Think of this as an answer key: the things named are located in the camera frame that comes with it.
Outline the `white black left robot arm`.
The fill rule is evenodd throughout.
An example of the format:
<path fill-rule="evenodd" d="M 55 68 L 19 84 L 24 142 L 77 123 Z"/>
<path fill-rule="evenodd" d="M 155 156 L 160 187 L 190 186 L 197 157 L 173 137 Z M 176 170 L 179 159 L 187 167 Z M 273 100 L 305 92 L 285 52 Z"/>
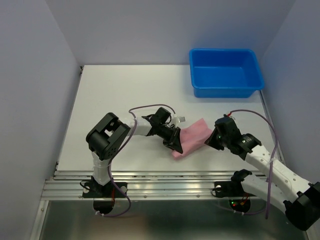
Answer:
<path fill-rule="evenodd" d="M 85 193 L 95 192 L 100 197 L 111 193 L 110 161 L 124 148 L 133 136 L 158 136 L 165 147 L 183 153 L 179 124 L 184 117 L 169 106 L 160 104 L 155 113 L 137 117 L 130 109 L 132 119 L 120 120 L 114 113 L 107 113 L 87 134 L 85 140 L 93 157 L 91 180 L 81 184 Z"/>

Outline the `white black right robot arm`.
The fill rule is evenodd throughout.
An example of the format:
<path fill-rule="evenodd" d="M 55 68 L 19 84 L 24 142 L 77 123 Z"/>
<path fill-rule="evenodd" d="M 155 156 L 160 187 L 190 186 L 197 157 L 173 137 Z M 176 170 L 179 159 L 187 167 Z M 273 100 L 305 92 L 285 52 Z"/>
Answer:
<path fill-rule="evenodd" d="M 268 181 L 261 180 L 249 170 L 238 170 L 229 181 L 215 184 L 218 198 L 240 197 L 243 193 L 254 195 L 268 206 L 278 208 L 301 231 L 319 220 L 320 184 L 298 176 L 273 158 L 260 140 L 250 133 L 242 134 L 231 117 L 215 121 L 205 144 L 216 150 L 230 150 L 268 178 Z"/>

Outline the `pink t-shirt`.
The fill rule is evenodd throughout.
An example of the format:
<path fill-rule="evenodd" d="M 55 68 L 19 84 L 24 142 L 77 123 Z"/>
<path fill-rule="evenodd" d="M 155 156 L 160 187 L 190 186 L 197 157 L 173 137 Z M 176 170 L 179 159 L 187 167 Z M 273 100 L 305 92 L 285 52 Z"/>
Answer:
<path fill-rule="evenodd" d="M 180 131 L 180 142 L 183 153 L 174 150 L 172 156 L 175 160 L 187 157 L 194 151 L 205 145 L 205 141 L 211 136 L 212 130 L 208 127 L 206 121 L 201 118 L 187 128 Z"/>

